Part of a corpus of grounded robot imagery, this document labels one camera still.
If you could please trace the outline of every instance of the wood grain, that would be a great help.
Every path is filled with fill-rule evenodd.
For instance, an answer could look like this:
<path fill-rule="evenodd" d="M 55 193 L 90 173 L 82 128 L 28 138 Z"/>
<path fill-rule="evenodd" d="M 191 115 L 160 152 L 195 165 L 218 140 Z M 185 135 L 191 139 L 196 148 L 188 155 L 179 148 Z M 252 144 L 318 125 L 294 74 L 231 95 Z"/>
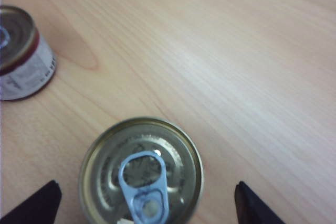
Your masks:
<path fill-rule="evenodd" d="M 336 219 L 336 0 L 2 0 L 57 56 L 36 95 L 1 103 L 1 213 L 50 179 L 56 223 L 78 203 L 86 150 L 150 115 L 182 127 L 205 171 L 191 223 L 237 223 L 244 180 L 286 223 Z"/>

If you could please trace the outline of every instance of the wooden table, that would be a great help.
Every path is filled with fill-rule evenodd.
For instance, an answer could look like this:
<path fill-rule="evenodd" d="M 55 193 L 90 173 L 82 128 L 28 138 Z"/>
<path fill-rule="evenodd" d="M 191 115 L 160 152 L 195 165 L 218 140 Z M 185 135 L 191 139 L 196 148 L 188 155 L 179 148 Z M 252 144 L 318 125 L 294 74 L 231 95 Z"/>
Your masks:
<path fill-rule="evenodd" d="M 158 116 L 204 162 L 191 223 L 237 223 L 244 180 L 286 223 L 336 220 L 336 0 L 2 0 L 57 56 L 1 105 L 1 213 L 56 179 L 56 223 L 87 223 L 81 161 L 109 126 Z"/>

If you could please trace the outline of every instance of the can rim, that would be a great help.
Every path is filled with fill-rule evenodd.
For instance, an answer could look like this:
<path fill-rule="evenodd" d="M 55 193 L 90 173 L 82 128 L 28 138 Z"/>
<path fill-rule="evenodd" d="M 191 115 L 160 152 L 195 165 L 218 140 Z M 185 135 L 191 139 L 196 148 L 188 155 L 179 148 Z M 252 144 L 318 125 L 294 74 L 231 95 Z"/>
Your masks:
<path fill-rule="evenodd" d="M 5 12 L 22 13 L 28 18 L 29 22 L 32 25 L 33 30 L 31 31 L 24 46 L 17 53 L 15 53 L 15 55 L 11 57 L 10 61 L 6 63 L 0 62 L 0 75 L 9 73 L 13 71 L 15 68 L 17 68 L 18 66 L 22 65 L 24 62 L 26 62 L 29 59 L 29 57 L 34 53 L 35 49 L 38 46 L 38 42 L 39 42 L 38 30 L 36 28 L 33 18 L 28 12 L 26 12 L 25 10 L 17 6 L 1 5 L 0 14 L 5 13 Z"/>
<path fill-rule="evenodd" d="M 181 220 L 179 220 L 179 223 L 186 223 L 188 220 L 190 220 L 191 216 L 193 215 L 193 213 L 196 211 L 198 204 L 200 203 L 200 199 L 203 193 L 203 188 L 204 188 L 204 171 L 203 171 L 203 164 L 202 164 L 202 159 L 200 156 L 200 153 L 198 152 L 195 144 L 193 143 L 193 141 L 191 140 L 191 138 L 189 137 L 189 135 L 184 132 L 179 126 L 177 126 L 176 124 L 166 120 L 166 119 L 162 119 L 162 118 L 158 118 L 158 117 L 153 117 L 153 116 L 137 116 L 137 117 L 133 117 L 133 118 L 129 118 L 129 119 L 125 119 L 122 120 L 114 125 L 112 125 L 111 127 L 109 127 L 107 130 L 105 130 L 103 133 L 101 133 L 95 140 L 94 142 L 91 144 L 91 146 L 89 147 L 89 149 L 87 150 L 84 159 L 82 161 L 81 164 L 81 168 L 80 168 L 80 172 L 79 172 L 79 183 L 78 183 L 78 192 L 79 192 L 79 201 L 80 201 L 80 205 L 84 211 L 85 216 L 87 217 L 87 219 L 90 221 L 90 223 L 96 223 L 94 221 L 94 219 L 92 218 L 92 216 L 89 214 L 89 209 L 87 208 L 87 205 L 85 204 L 85 200 L 84 200 L 84 192 L 83 192 L 83 176 L 85 174 L 85 170 L 89 161 L 89 158 L 91 156 L 91 154 L 93 153 L 93 151 L 96 149 L 98 143 L 100 142 L 100 140 L 102 139 L 102 137 L 107 134 L 108 132 L 110 132 L 112 129 L 116 129 L 118 126 L 121 126 L 122 124 L 131 122 L 131 121 L 140 121 L 140 120 L 152 120 L 152 121 L 157 121 L 157 122 L 163 122 L 169 126 L 174 127 L 177 131 L 179 131 L 180 133 L 182 133 L 182 135 L 184 135 L 186 137 L 186 139 L 188 140 L 188 143 L 191 145 L 191 147 L 193 148 L 195 155 L 196 155 L 196 160 L 198 161 L 198 165 L 199 165 L 199 172 L 200 172 L 200 181 L 199 183 L 197 183 L 196 181 L 196 188 L 195 190 L 197 190 L 197 188 L 199 188 L 199 193 L 197 194 L 197 197 L 195 199 L 193 199 L 192 201 L 192 205 L 193 208 L 186 213 L 185 216 L 183 216 L 183 218 Z"/>

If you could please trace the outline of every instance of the can lid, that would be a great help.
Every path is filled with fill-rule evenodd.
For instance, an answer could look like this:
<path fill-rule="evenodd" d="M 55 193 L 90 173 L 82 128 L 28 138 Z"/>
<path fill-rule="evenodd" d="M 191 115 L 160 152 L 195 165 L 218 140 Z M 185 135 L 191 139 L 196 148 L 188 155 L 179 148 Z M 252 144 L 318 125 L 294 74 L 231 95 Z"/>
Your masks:
<path fill-rule="evenodd" d="M 24 10 L 0 6 L 0 71 L 17 66 L 34 46 L 37 36 L 32 17 Z"/>

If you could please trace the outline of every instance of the tin can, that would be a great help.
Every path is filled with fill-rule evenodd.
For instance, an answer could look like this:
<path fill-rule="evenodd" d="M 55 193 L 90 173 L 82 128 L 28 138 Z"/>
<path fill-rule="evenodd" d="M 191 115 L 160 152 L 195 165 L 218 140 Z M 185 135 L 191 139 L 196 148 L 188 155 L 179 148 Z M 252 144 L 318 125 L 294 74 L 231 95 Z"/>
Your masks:
<path fill-rule="evenodd" d="M 56 58 L 32 17 L 14 6 L 0 7 L 1 100 L 14 100 L 42 88 L 55 72 Z"/>
<path fill-rule="evenodd" d="M 128 156 L 154 151 L 165 163 L 169 215 L 166 223 L 186 223 L 203 189 L 200 155 L 190 137 L 176 125 L 157 118 L 122 121 L 102 133 L 89 148 L 79 177 L 79 199 L 92 224 L 129 223 L 132 216 L 118 181 Z M 123 178 L 140 187 L 158 178 L 151 160 L 135 160 Z"/>

